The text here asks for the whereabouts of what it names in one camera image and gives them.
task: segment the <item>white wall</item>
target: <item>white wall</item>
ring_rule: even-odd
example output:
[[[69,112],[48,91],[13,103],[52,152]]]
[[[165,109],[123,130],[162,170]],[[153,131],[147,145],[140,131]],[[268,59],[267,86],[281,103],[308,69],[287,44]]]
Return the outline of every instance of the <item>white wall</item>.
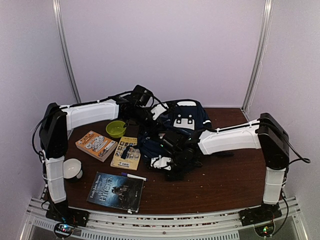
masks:
[[[275,1],[262,65],[249,116],[270,112],[312,160],[290,167],[286,190],[297,196],[311,239],[319,239],[320,1]]]
[[[242,106],[264,5],[264,0],[61,1],[81,100],[141,84],[162,101]]]
[[[47,104],[74,103],[52,2],[0,1],[0,239],[14,240],[44,181],[31,147]]]

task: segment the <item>green bowl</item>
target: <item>green bowl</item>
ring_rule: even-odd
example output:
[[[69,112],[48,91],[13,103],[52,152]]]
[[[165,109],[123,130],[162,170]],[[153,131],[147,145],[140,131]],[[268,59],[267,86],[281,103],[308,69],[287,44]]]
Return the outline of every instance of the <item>green bowl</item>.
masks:
[[[112,121],[110,122],[105,130],[110,135],[110,137],[118,139],[121,138],[126,133],[125,122],[123,121]]]

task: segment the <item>marker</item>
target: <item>marker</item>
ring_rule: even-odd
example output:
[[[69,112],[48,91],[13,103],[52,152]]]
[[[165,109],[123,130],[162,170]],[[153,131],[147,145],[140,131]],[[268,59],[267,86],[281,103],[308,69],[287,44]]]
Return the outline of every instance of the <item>marker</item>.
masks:
[[[128,177],[128,178],[133,178],[133,179],[142,179],[145,182],[148,181],[148,178],[146,178],[146,177],[136,176],[136,175],[132,175],[132,174],[125,173],[125,172],[122,172],[121,176],[125,176],[125,177]]]

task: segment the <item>yellow book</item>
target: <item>yellow book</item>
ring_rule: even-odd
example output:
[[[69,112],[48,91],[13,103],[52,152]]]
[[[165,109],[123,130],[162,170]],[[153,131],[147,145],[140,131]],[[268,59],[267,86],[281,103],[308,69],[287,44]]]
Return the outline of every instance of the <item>yellow book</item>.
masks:
[[[90,131],[78,140],[75,145],[78,149],[104,162],[116,149],[117,142],[99,133]]]
[[[123,136],[116,148],[110,166],[121,169],[137,170],[140,161],[139,149],[133,148],[137,145],[136,137]],[[121,158],[126,148],[129,148],[125,159]]]

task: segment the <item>brown tabletop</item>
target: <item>brown tabletop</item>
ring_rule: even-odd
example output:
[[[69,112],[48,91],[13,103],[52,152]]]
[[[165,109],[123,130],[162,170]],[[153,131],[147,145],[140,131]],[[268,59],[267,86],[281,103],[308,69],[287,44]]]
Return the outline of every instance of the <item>brown tabletop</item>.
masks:
[[[223,128],[246,122],[240,109],[207,108],[213,128]],[[113,154],[105,162],[79,150],[75,142],[93,130],[108,137],[106,126],[109,121],[101,121],[74,129],[69,138],[69,148],[65,159],[76,158],[82,162],[84,175],[77,183],[65,183],[71,207],[119,212],[87,202],[96,172],[120,175],[127,172],[149,179],[144,183],[139,214],[186,214],[205,213],[229,209],[246,208],[262,202],[266,177],[266,165],[259,149],[235,150],[233,157],[218,158],[204,156],[203,167],[186,174],[183,181],[165,181],[163,173],[147,169],[140,160],[137,171],[110,167]],[[136,137],[137,126],[130,126],[125,136]]]

